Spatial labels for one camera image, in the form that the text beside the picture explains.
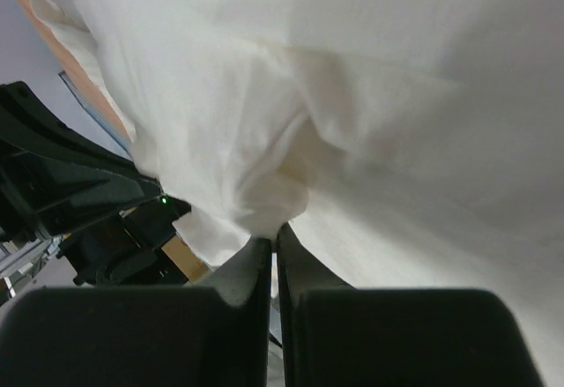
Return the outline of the white t shirt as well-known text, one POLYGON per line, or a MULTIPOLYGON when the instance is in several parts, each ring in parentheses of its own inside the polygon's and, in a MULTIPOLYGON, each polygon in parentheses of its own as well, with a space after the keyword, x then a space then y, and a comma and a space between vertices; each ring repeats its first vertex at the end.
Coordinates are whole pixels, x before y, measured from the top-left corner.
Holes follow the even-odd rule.
POLYGON ((212 231, 563 328, 563 0, 33 0, 212 231))

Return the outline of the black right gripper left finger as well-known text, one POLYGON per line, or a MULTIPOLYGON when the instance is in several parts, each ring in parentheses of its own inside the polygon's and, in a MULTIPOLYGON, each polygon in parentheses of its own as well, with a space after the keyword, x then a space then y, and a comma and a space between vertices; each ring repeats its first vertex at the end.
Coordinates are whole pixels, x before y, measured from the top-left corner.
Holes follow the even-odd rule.
POLYGON ((264 386, 271 244, 191 287, 69 287, 21 297, 1 327, 4 386, 264 386))

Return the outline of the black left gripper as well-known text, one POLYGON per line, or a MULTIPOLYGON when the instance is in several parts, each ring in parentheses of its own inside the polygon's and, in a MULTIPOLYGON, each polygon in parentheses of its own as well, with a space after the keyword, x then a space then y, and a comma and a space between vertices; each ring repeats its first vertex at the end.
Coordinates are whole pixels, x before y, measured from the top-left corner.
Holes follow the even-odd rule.
MULTIPOLYGON (((1 226, 82 228, 159 195, 135 165, 67 127, 22 81, 1 87, 1 226)), ((181 285, 164 246, 189 204, 161 197, 57 245, 77 286, 181 285)))

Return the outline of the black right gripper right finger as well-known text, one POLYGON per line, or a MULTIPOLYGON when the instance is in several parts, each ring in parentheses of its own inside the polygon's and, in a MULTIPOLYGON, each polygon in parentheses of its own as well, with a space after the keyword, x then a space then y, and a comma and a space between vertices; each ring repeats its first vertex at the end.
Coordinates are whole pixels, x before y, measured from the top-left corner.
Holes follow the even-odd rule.
POLYGON ((289 386, 539 386, 515 317, 479 289, 357 289, 276 240, 289 386))

